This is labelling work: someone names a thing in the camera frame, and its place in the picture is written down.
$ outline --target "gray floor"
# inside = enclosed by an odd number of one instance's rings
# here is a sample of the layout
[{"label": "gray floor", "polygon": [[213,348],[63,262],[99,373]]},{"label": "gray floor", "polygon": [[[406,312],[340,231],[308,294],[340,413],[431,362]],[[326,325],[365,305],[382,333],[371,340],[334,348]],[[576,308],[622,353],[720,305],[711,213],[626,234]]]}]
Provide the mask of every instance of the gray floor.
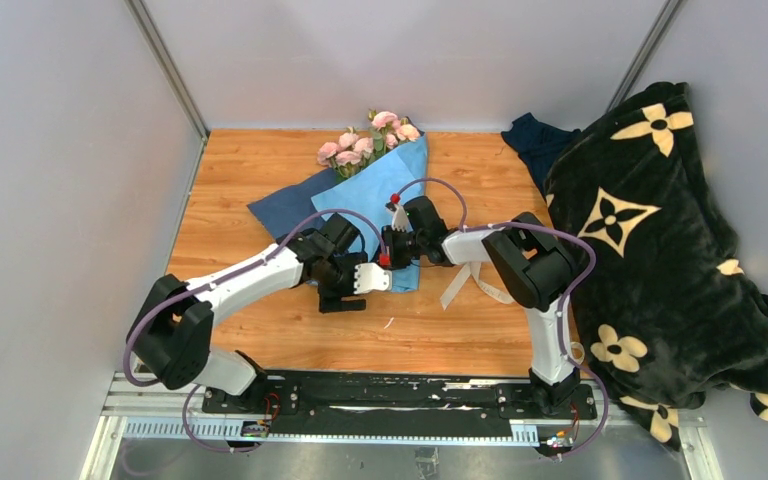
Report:
[{"label": "gray floor", "polygon": [[[580,438],[589,430],[582,428]],[[131,469],[150,470],[184,454],[157,475],[139,478],[256,480],[484,480],[484,479],[689,479],[684,458],[667,452],[641,428],[609,427],[580,455],[560,464],[535,463],[517,447],[417,447],[399,445],[266,444],[249,454],[206,452],[184,440],[134,440]],[[117,465],[114,479],[135,478]]]}]

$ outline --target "fleece blanket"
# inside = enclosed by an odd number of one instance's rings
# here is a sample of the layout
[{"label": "fleece blanket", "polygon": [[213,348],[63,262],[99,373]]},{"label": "fleece blanket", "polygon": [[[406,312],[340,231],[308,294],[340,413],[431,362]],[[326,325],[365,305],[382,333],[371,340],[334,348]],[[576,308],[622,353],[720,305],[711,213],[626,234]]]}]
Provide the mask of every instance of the fleece blanket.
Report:
[{"label": "fleece blanket", "polygon": [[747,392],[768,421],[768,295],[706,183],[688,85],[653,84],[607,113],[545,186],[555,227],[596,250],[572,308],[611,399],[674,449],[676,409],[713,387]]}]

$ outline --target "metal corner post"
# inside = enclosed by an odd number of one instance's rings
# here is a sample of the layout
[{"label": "metal corner post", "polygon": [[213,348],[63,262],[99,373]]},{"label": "metal corner post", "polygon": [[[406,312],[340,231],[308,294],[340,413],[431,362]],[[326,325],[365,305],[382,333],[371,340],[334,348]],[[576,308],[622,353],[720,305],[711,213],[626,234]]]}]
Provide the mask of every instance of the metal corner post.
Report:
[{"label": "metal corner post", "polygon": [[190,92],[187,90],[184,80],[181,78],[181,73],[175,66],[175,62],[172,60],[171,55],[169,55],[169,50],[166,48],[166,44],[163,43],[163,38],[160,36],[160,32],[151,18],[145,2],[143,0],[125,0],[125,4],[131,10],[134,20],[143,32],[149,47],[151,47],[151,51],[160,64],[160,68],[166,75],[166,79],[169,80],[172,91],[175,92],[175,96],[181,102],[181,107],[190,119],[190,123],[192,123],[193,128],[201,137],[202,143],[206,143],[210,130],[208,130],[198,107],[196,107],[195,101],[190,96]]},{"label": "metal corner post", "polygon": [[664,38],[669,26],[678,13],[679,8],[684,4],[685,0],[666,0],[661,7],[661,11],[658,12],[658,16],[655,18],[655,22],[649,29],[649,33],[646,34],[646,38],[643,39],[643,43],[638,48],[637,53],[628,66],[628,69],[623,75],[622,81],[620,81],[614,96],[611,98],[611,103],[608,104],[606,112],[610,112],[614,107],[619,105],[628,96],[631,89],[634,88],[637,79],[646,68],[646,64],[652,58],[652,54],[655,53],[655,49]]}]

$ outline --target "folded cloth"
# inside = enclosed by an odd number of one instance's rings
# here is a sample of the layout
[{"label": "folded cloth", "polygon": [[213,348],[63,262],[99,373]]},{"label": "folded cloth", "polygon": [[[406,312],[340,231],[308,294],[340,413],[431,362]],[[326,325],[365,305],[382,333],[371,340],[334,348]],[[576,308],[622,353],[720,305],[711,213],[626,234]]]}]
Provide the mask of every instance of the folded cloth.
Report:
[{"label": "folded cloth", "polygon": [[[326,208],[348,208],[367,217],[378,228],[390,225],[392,215],[385,204],[390,195],[396,193],[405,184],[422,178],[428,168],[428,140],[423,135],[415,142],[405,143],[379,158],[362,172],[338,184],[334,188],[311,197],[317,211]],[[402,203],[418,197],[425,192],[425,184],[411,186],[401,194]],[[366,240],[366,253],[369,258],[378,250],[375,232],[355,217],[346,218],[360,230]],[[360,248],[359,240],[352,245],[351,251]],[[393,272],[393,292],[411,292],[419,287],[419,268],[410,266]]]},{"label": "folded cloth", "polygon": [[[298,185],[290,185],[248,205],[249,211],[266,227],[272,238],[290,233],[299,222],[316,213],[310,197],[337,185],[337,175],[330,168]],[[321,228],[325,220],[317,218],[307,227]]]},{"label": "folded cloth", "polygon": [[502,132],[502,139],[519,154],[519,159],[528,167],[540,194],[546,198],[543,184],[549,169],[579,133],[581,130],[567,132],[540,122],[531,113],[526,113],[514,120],[510,130]]}]

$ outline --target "pink flower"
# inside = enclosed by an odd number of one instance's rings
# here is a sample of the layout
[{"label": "pink flower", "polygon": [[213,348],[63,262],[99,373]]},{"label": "pink flower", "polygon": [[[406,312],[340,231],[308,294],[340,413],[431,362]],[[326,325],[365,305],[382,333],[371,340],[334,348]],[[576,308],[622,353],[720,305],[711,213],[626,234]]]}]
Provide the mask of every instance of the pink flower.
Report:
[{"label": "pink flower", "polygon": [[342,135],[340,135],[339,140],[337,142],[340,144],[341,150],[345,150],[347,148],[351,148],[352,145],[357,142],[358,136],[356,133],[346,132]]},{"label": "pink flower", "polygon": [[340,152],[337,154],[337,165],[345,165],[347,163],[351,163],[352,165],[357,165],[360,163],[360,154],[357,152],[353,152],[351,150],[346,150],[345,152]]},{"label": "pink flower", "polygon": [[340,146],[334,142],[325,142],[324,145],[319,147],[319,152],[316,153],[316,161],[323,167],[331,165],[330,158],[339,152]]},{"label": "pink flower", "polygon": [[387,142],[387,148],[390,150],[399,146],[399,139],[396,138],[396,136],[393,135],[392,133],[387,134],[387,138],[385,139],[385,141]]},{"label": "pink flower", "polygon": [[408,123],[406,125],[399,126],[399,128],[396,129],[396,135],[401,140],[408,139],[411,142],[414,142],[416,141],[417,138],[419,138],[419,130],[417,130],[416,127]]},{"label": "pink flower", "polygon": [[355,142],[354,150],[362,156],[372,155],[373,142],[371,137],[364,137]]},{"label": "pink flower", "polygon": [[393,123],[394,120],[398,119],[399,116],[393,112],[380,112],[373,117],[372,126],[375,128],[384,128]]}]

